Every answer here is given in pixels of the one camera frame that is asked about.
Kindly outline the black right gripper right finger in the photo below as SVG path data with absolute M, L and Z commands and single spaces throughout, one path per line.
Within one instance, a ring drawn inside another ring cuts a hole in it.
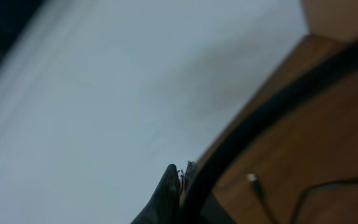
M 198 165 L 194 161 L 188 161 L 186 172 L 183 176 L 183 195 L 186 196 L 195 177 L 199 171 Z M 207 224 L 236 224 L 231 216 L 225 211 L 216 197 L 210 193 L 206 199 L 203 208 L 200 211 L 199 223 Z

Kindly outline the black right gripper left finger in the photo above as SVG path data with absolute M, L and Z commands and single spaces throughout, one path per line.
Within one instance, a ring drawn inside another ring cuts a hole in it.
M 181 185 L 177 167 L 167 166 L 147 205 L 131 224 L 174 224 L 178 221 Z

